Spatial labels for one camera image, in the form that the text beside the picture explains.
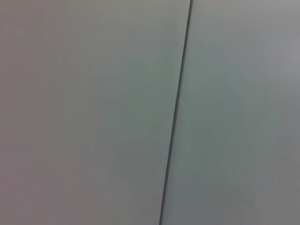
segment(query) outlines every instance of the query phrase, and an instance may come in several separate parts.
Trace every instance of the white wall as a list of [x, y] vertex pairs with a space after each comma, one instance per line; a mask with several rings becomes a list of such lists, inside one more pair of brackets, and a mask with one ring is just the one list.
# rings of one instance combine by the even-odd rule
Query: white wall
[[188, 0], [0, 1], [0, 224], [158, 224]]
[[299, 1], [194, 1], [163, 225], [299, 224], [299, 71]]

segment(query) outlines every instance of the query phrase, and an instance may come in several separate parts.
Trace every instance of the dark vertical line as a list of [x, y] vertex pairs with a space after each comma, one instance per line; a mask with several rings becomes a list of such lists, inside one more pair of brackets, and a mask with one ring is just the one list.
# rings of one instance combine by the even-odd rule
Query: dark vertical line
[[184, 46], [183, 46], [183, 52], [182, 52], [182, 58], [181, 58], [181, 67], [180, 67], [180, 74], [179, 74], [175, 109], [174, 109], [174, 115], [173, 115], [173, 124], [172, 124], [169, 154], [168, 154], [168, 160], [167, 160], [167, 168], [166, 168], [166, 172], [165, 172], [165, 183], [164, 183], [164, 190], [163, 190], [163, 199], [162, 199], [161, 209], [160, 209], [159, 225], [162, 225], [163, 217], [164, 217], [165, 194], [166, 194], [168, 179], [169, 179], [169, 170], [170, 170], [170, 161], [171, 161], [172, 148], [173, 148], [174, 131], [175, 131], [175, 127], [176, 127], [176, 118], [177, 118], [177, 111], [178, 111], [179, 98], [180, 98], [180, 88], [181, 88], [182, 74], [183, 74], [184, 62], [185, 62], [185, 58], [186, 58], [187, 43], [188, 43], [188, 32], [189, 32], [189, 26], [190, 26], [190, 22], [191, 22], [192, 7], [193, 7], [193, 0], [190, 0], [189, 9], [188, 9], [188, 16], [187, 16], [186, 34], [185, 34], [185, 38], [184, 38]]

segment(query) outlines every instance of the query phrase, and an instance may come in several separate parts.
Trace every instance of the gray surface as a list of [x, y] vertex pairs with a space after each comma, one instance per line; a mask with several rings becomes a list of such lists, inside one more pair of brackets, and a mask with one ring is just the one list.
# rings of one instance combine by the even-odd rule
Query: gray surface
[[188, 0], [0, 1], [0, 224], [156, 225]]
[[195, 0], [163, 225], [300, 223], [300, 2]]

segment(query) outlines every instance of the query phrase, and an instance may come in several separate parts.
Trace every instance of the gray panel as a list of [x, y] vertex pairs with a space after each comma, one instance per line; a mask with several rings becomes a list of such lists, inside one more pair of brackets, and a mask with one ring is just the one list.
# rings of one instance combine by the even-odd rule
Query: gray panel
[[158, 224], [188, 0], [0, 2], [0, 224]]
[[299, 224], [299, 71], [299, 1], [194, 1], [163, 225]]

